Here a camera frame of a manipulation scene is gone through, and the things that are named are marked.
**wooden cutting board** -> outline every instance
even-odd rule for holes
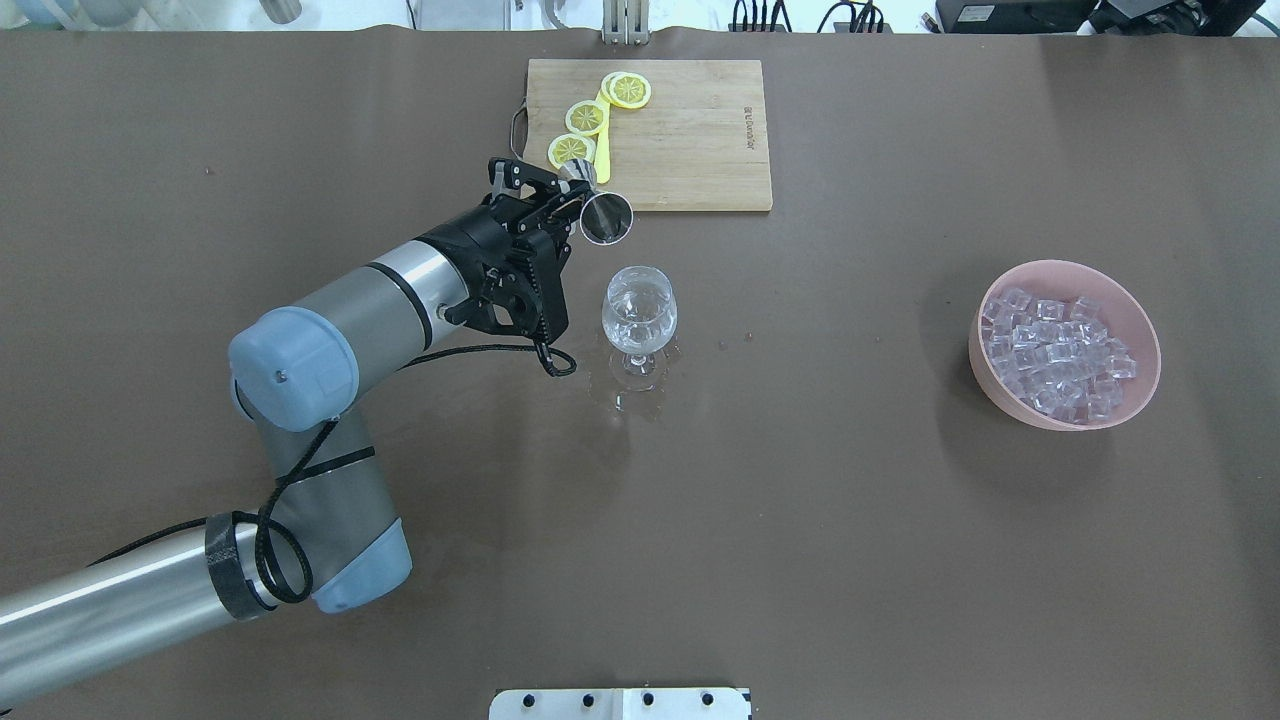
[[[594,100],[600,79],[640,73],[653,97],[612,108],[613,177],[600,186],[636,210],[769,210],[769,136],[759,60],[530,60],[525,160],[550,169],[547,146],[564,113]]]

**brown table surface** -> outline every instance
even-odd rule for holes
[[[1280,716],[1268,40],[0,36],[0,587],[257,506],[230,337],[475,204],[529,58],[614,56],[762,59],[773,211],[579,242],[573,377],[489,354],[370,395],[416,562],[390,596],[14,717],[483,719],[498,688],[646,683],[750,687],[758,720]],[[1137,419],[1036,430],[978,389],[977,302],[1036,258],[1146,306]],[[627,264],[671,274],[681,357],[620,414],[598,309]]]

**black tape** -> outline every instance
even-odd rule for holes
[[[396,287],[401,288],[404,297],[413,305],[413,310],[417,313],[417,319],[422,323],[422,351],[431,347],[431,315],[428,314],[426,307],[422,305],[422,299],[417,296],[417,291],[413,286],[401,277],[399,273],[383,265],[381,263],[369,263],[366,268],[372,268],[379,273],[387,275],[387,279],[396,283]]]
[[[205,520],[205,562],[218,600],[232,618],[252,620],[275,610],[262,602],[253,583],[244,578],[236,544],[236,519],[230,512],[210,515]]]

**yellow lemon slice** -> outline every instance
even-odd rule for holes
[[[649,104],[649,99],[653,97],[653,87],[641,74],[618,73],[609,81],[609,91],[605,95],[618,108],[635,110]]]
[[[575,102],[568,113],[564,113],[564,127],[570,132],[576,132],[584,137],[590,137],[604,127],[608,119],[608,108],[603,102],[596,102],[595,100],[584,100],[581,102]]]
[[[626,74],[626,73],[623,73],[622,70],[612,72],[612,73],[604,76],[604,79],[600,81],[600,92],[604,94],[604,96],[609,99],[609,102],[613,101],[613,96],[609,95],[609,83],[613,82],[613,78],[616,78],[618,76],[623,76],[623,74]]]
[[[573,132],[567,132],[557,137],[547,147],[547,159],[552,161],[552,167],[557,170],[570,160],[590,160],[593,156],[595,156],[595,141]]]

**metal jigger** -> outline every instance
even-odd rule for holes
[[[564,179],[585,179],[595,188],[595,165],[588,160],[573,159],[559,169],[559,177]],[[617,192],[594,191],[591,197],[582,205],[582,215],[579,219],[582,234],[593,245],[613,245],[631,232],[635,224],[635,211],[631,202]]]

